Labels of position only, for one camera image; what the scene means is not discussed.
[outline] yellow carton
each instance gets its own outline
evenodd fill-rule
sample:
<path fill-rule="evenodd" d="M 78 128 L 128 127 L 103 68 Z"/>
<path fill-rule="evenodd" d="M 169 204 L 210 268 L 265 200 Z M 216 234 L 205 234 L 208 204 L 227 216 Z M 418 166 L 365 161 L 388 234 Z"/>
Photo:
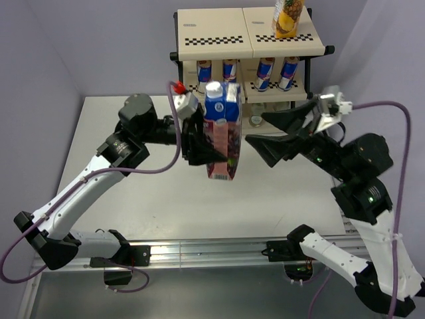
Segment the yellow carton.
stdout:
<path fill-rule="evenodd" d="M 276 38 L 297 36 L 299 16 L 305 0 L 276 0 L 272 30 Z"/>

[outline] red object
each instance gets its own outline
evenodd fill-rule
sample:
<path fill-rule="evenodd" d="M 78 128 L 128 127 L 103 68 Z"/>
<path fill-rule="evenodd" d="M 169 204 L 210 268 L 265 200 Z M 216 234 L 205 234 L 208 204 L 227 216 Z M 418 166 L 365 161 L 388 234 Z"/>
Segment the red object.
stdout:
<path fill-rule="evenodd" d="M 186 91 L 187 90 L 185 86 L 180 81 L 178 81 L 176 85 L 174 86 L 174 92 L 176 92 L 178 95 L 184 94 Z"/>

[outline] energy drink can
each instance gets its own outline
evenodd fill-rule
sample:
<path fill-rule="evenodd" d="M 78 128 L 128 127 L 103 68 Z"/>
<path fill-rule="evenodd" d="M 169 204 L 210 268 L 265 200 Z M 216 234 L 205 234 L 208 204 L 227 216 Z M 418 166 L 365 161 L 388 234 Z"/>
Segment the energy drink can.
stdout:
<path fill-rule="evenodd" d="M 205 86 L 211 81 L 212 63 L 210 60 L 197 61 L 198 92 L 205 93 Z"/>
<path fill-rule="evenodd" d="M 268 89 L 270 83 L 270 76 L 272 75 L 274 65 L 274 58 L 261 58 L 257 69 L 257 79 L 254 83 L 254 87 L 259 92 L 263 92 Z"/>
<path fill-rule="evenodd" d="M 223 79 L 225 82 L 236 82 L 236 68 L 238 61 L 236 59 L 223 60 Z"/>
<path fill-rule="evenodd" d="M 283 91 L 289 91 L 294 81 L 295 72 L 297 71 L 299 58 L 297 56 L 286 57 L 282 71 L 280 72 L 280 80 L 278 88 Z"/>

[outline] wall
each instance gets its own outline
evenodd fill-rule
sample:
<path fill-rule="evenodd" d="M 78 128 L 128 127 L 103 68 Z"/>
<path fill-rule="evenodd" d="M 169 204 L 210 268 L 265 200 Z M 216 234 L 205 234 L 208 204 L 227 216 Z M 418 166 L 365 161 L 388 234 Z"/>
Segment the wall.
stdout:
<path fill-rule="evenodd" d="M 0 2 L 0 253 L 19 235 L 13 217 L 54 194 L 81 97 L 23 0 Z M 20 244 L 6 273 L 27 276 L 33 250 Z M 25 284 L 0 282 L 4 319 L 15 318 Z"/>
<path fill-rule="evenodd" d="M 177 9 L 267 7 L 274 6 L 275 0 L 28 2 L 81 92 L 96 96 L 139 91 L 165 93 L 165 82 L 177 77 L 177 68 L 169 60 L 169 53 L 176 49 L 173 13 Z M 313 8 L 313 20 L 323 44 L 337 48 L 337 54 L 313 62 L 315 91 L 321 90 L 365 3 L 366 0 L 306 1 Z"/>
<path fill-rule="evenodd" d="M 424 10 L 425 3 L 421 0 L 369 0 L 329 81 L 340 84 L 346 97 L 356 104 L 396 100 L 410 110 L 413 132 L 400 232 L 422 274 L 425 274 Z M 365 132 L 385 136 L 396 165 L 382 180 L 395 203 L 404 147 L 402 113 L 392 108 L 361 110 L 345 122 L 348 140 Z M 418 310 L 409 318 L 423 318 L 425 302 L 421 299 L 415 302 Z"/>

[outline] white table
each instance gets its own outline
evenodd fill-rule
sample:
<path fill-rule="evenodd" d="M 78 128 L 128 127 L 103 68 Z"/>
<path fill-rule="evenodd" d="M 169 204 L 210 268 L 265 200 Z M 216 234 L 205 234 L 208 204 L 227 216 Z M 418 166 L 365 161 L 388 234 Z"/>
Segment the white table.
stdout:
<path fill-rule="evenodd" d="M 86 98 L 60 190 L 84 168 L 114 131 L 126 96 Z M 154 96 L 159 116 L 170 114 L 165 96 Z M 139 168 L 154 169 L 173 157 L 174 146 L 148 145 Z M 127 239 L 281 237 L 305 223 L 322 235 L 344 235 L 331 178 L 303 157 L 270 169 L 245 141 L 236 179 L 208 179 L 202 167 L 180 159 L 160 175 L 131 174 L 107 191 L 75 229 L 117 229 Z"/>

